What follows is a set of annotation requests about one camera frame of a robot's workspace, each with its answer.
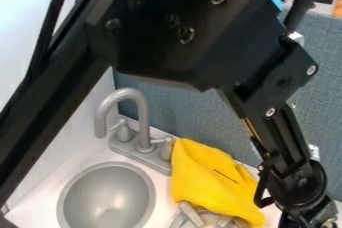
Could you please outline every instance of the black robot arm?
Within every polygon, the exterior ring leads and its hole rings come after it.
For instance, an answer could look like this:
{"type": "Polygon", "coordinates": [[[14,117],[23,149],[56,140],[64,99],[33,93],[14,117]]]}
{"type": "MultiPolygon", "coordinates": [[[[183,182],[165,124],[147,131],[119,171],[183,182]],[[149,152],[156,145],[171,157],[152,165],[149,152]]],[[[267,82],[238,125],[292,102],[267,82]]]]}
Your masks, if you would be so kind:
{"type": "Polygon", "coordinates": [[[167,85],[215,88],[263,158],[255,203],[280,227],[324,227],[337,210],[286,100],[318,65],[278,21],[277,0],[78,0],[39,74],[0,117],[0,203],[107,67],[167,85]],[[268,189],[271,197],[263,198],[268,189]]]}

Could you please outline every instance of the countertop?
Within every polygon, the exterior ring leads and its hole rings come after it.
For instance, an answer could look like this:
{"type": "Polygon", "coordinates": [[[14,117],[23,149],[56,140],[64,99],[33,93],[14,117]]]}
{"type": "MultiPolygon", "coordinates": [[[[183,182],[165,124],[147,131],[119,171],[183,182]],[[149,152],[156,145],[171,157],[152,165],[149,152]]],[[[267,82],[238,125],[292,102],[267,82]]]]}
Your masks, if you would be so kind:
{"type": "MultiPolygon", "coordinates": [[[[130,126],[137,129],[138,123],[128,119],[130,126]]],[[[151,136],[163,138],[167,133],[151,128],[151,136]]],[[[164,176],[136,161],[112,152],[108,148],[108,138],[99,140],[89,138],[85,149],[66,160],[53,174],[33,190],[20,204],[14,207],[5,218],[19,228],[59,228],[56,216],[58,197],[67,182],[87,167],[108,161],[127,162],[140,167],[152,179],[156,186],[157,201],[154,212],[145,228],[167,228],[178,214],[177,205],[168,196],[170,177],[164,176]]],[[[248,171],[257,178],[258,170],[245,165],[248,171]]],[[[337,202],[340,210],[338,224],[342,227],[342,204],[337,202]]],[[[277,227],[281,212],[274,206],[262,209],[267,219],[265,227],[277,227]]]]}

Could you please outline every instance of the gray partition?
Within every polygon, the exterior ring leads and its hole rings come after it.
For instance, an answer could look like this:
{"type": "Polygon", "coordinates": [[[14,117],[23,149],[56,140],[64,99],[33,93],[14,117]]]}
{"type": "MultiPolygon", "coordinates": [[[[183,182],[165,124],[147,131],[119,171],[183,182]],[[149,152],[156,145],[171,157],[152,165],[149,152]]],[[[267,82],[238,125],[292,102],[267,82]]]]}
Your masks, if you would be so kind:
{"type": "MultiPolygon", "coordinates": [[[[318,75],[291,99],[307,142],[320,147],[333,196],[342,200],[342,20],[308,14],[299,28],[306,49],[320,65],[318,75]]],[[[151,125],[180,137],[218,147],[234,158],[256,166],[255,154],[240,120],[211,90],[199,93],[138,82],[116,73],[117,88],[134,87],[146,96],[151,125]]],[[[122,114],[137,118],[130,102],[122,114]]]]}

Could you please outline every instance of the yellow cloth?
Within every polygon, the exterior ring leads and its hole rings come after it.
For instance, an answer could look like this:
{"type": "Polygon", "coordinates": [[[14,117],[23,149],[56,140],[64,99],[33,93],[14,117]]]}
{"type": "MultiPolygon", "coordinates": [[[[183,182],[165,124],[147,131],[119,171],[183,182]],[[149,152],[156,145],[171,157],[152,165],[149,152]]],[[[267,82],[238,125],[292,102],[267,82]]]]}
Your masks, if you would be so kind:
{"type": "Polygon", "coordinates": [[[253,203],[256,187],[254,178],[230,155],[189,139],[175,141],[171,175],[175,202],[185,200],[261,227],[265,217],[253,203]]]}

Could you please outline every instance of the sink basin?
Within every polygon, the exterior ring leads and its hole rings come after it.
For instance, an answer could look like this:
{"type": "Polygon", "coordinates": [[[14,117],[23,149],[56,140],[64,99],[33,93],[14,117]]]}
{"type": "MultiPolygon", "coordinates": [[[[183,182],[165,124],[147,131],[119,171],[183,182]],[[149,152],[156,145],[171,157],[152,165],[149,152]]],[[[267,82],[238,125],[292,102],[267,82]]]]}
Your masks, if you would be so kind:
{"type": "Polygon", "coordinates": [[[156,201],[148,175],[128,163],[92,166],[63,189],[57,205],[62,228],[140,228],[156,201]]]}

